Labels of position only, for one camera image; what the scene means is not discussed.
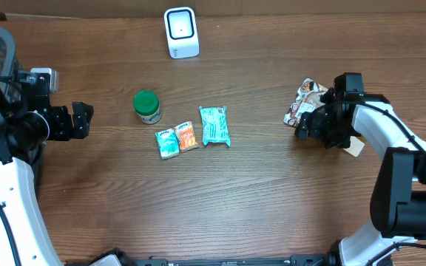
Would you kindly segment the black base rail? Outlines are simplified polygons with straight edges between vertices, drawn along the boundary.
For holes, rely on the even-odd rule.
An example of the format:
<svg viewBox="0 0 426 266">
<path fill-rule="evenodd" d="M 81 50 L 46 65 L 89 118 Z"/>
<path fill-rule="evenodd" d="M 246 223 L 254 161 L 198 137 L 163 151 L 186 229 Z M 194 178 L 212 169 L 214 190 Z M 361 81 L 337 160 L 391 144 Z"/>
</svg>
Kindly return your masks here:
<svg viewBox="0 0 426 266">
<path fill-rule="evenodd" d="M 133 259 L 135 266 L 326 266 L 335 265 L 336 259 L 329 255 L 302 254 L 291 255 L 288 258 L 259 258 L 259 259 Z"/>
</svg>

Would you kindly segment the beige brown snack bag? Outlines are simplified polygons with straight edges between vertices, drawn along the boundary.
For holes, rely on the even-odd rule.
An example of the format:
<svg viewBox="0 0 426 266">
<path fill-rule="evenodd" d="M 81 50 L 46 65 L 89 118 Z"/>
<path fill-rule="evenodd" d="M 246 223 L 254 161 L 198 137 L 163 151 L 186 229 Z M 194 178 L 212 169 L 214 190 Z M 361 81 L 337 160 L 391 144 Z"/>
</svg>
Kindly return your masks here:
<svg viewBox="0 0 426 266">
<path fill-rule="evenodd" d="M 289 126 L 297 127 L 302 113 L 312 112 L 317 107 L 322 106 L 320 96 L 324 95 L 328 88 L 306 78 L 297 90 L 295 101 L 286 112 L 283 122 Z"/>
</svg>

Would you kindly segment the white barcode scanner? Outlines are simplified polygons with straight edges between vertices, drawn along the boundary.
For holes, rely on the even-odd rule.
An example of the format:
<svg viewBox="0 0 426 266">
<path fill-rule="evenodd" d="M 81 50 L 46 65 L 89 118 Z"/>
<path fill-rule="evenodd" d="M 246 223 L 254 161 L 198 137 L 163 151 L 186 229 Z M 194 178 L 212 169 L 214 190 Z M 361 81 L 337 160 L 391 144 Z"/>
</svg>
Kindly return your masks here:
<svg viewBox="0 0 426 266">
<path fill-rule="evenodd" d="M 190 7 L 174 7 L 164 13 L 169 54 L 173 59 L 193 58 L 200 53 L 195 12 Z"/>
</svg>

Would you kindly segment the orange tissue pack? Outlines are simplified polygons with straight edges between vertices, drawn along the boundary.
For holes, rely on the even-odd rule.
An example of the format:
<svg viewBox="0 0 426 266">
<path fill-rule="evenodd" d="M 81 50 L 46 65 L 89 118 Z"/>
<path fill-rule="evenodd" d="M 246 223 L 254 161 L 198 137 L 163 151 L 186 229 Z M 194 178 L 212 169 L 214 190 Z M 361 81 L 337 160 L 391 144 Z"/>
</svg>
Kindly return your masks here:
<svg viewBox="0 0 426 266">
<path fill-rule="evenodd" d="M 186 121 L 177 125 L 174 127 L 174 132 L 177 137 L 181 152 L 189 151 L 199 147 L 195 137 L 193 123 L 191 121 Z"/>
</svg>

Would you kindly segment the teal tissue pack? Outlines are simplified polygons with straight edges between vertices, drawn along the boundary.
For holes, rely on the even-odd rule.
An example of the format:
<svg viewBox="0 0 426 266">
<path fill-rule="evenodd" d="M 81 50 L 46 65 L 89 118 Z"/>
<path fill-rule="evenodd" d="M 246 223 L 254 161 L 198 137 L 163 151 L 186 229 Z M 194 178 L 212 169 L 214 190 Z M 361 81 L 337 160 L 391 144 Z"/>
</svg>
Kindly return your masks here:
<svg viewBox="0 0 426 266">
<path fill-rule="evenodd" d="M 162 160 L 179 155 L 180 149 L 174 129 L 167 129 L 161 132 L 156 132 L 155 138 L 158 143 L 160 157 Z"/>
</svg>

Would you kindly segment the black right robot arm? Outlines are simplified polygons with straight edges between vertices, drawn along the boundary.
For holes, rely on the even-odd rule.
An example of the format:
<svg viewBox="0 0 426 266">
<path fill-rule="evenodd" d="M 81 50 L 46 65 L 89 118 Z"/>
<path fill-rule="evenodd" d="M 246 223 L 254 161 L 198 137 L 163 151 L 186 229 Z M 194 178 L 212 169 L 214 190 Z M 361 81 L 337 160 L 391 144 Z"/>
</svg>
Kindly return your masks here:
<svg viewBox="0 0 426 266">
<path fill-rule="evenodd" d="M 305 79 L 284 122 L 296 137 L 317 138 L 327 149 L 360 152 L 363 137 L 382 161 L 369 221 L 326 254 L 296 254 L 290 265 L 392 265 L 402 247 L 426 249 L 426 142 L 384 95 L 365 92 L 361 74 L 345 72 L 330 88 Z"/>
</svg>

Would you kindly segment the green lid white jar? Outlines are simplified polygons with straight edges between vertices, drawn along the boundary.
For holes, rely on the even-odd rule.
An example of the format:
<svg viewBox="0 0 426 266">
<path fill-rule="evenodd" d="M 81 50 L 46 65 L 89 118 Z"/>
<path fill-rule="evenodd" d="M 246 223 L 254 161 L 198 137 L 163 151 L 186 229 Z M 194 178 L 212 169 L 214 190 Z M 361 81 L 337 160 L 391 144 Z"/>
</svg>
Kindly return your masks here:
<svg viewBox="0 0 426 266">
<path fill-rule="evenodd" d="M 143 123 L 155 124 L 161 119 L 160 101 L 150 90 L 138 92 L 133 98 L 133 107 Z"/>
</svg>

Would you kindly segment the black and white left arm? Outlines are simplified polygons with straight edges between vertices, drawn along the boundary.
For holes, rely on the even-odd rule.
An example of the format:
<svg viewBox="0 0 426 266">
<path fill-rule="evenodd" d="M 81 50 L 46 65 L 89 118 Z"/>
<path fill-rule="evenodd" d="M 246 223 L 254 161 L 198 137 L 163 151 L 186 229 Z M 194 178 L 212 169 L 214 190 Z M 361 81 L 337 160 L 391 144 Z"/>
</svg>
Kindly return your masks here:
<svg viewBox="0 0 426 266">
<path fill-rule="evenodd" d="M 58 74 L 50 68 L 0 76 L 0 265 L 61 265 L 42 218 L 33 166 L 43 145 L 84 139 L 93 107 L 51 106 Z"/>
</svg>

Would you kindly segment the teal wet wipes pack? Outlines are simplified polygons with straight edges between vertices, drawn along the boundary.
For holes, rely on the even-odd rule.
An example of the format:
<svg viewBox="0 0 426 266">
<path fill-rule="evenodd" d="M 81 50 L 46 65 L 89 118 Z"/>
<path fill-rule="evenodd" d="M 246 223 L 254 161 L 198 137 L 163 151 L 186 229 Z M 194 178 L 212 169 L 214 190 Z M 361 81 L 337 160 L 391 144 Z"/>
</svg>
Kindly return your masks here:
<svg viewBox="0 0 426 266">
<path fill-rule="evenodd" d="M 226 119 L 227 107 L 199 107 L 202 120 L 202 142 L 203 145 L 209 143 L 225 143 L 231 145 L 231 138 Z"/>
</svg>

